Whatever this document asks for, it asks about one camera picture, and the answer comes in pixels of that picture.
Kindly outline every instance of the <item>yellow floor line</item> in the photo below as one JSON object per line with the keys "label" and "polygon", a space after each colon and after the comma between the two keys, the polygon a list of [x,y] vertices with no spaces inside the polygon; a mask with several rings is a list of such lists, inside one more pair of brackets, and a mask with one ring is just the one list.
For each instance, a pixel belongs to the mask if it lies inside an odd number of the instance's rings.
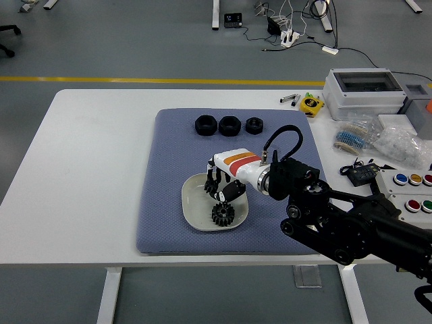
{"label": "yellow floor line", "polygon": [[161,79],[161,78],[69,78],[43,76],[0,76],[0,81],[18,82],[112,82],[172,84],[246,84],[257,86],[324,86],[322,81],[229,80],[229,79]]}

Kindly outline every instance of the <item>white plate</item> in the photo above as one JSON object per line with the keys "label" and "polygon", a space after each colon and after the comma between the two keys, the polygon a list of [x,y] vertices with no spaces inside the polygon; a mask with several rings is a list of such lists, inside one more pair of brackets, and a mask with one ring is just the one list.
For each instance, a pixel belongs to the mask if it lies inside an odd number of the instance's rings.
{"label": "white plate", "polygon": [[[222,178],[219,184],[219,190],[222,190],[223,187],[227,185],[223,175]],[[235,211],[234,220],[231,224],[222,227],[213,222],[211,219],[211,210],[219,202],[211,198],[210,195],[204,191],[206,180],[207,174],[200,173],[193,175],[183,184],[182,206],[186,221],[193,228],[204,232],[230,230],[243,223],[249,212],[246,193],[230,202]]]}

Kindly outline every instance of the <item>black gear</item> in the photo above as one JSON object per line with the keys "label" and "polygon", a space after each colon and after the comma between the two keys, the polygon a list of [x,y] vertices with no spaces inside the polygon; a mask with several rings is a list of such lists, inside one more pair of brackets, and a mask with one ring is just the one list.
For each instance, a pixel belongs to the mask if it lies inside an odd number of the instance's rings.
{"label": "black gear", "polygon": [[234,207],[227,202],[216,204],[211,211],[211,219],[219,226],[228,226],[234,220]]}

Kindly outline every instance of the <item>black nut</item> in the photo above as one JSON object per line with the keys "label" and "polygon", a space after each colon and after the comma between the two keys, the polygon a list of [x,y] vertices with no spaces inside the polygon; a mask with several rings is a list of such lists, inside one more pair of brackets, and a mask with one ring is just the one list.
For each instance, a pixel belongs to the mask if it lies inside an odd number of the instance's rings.
{"label": "black nut", "polygon": [[242,123],[235,116],[225,116],[219,122],[219,131],[224,136],[237,136]]}
{"label": "black nut", "polygon": [[252,117],[246,120],[246,131],[249,134],[257,135],[263,132],[263,120],[257,117]]}
{"label": "black nut", "polygon": [[213,116],[202,115],[195,121],[195,130],[201,136],[212,136],[217,130],[217,121]]}

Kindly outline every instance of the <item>robotic arm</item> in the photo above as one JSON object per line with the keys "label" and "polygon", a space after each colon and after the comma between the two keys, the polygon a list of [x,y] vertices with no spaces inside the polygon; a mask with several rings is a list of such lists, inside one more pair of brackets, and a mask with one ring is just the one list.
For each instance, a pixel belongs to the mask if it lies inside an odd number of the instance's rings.
{"label": "robotic arm", "polygon": [[[280,160],[274,151],[268,164],[267,149],[286,131],[297,132],[297,145]],[[280,225],[285,235],[341,265],[373,254],[432,284],[432,233],[399,221],[400,210],[382,193],[358,196],[331,189],[319,179],[318,169],[290,157],[302,139],[296,126],[286,125],[267,141],[262,157],[244,148],[214,155],[207,166],[205,190],[224,206],[244,194],[247,183],[275,200],[288,197],[288,218]],[[218,192],[221,172],[227,182],[235,180]],[[332,200],[349,202],[352,208],[343,211]],[[432,303],[423,296],[429,292],[432,286],[421,287],[415,296],[432,313]]]}

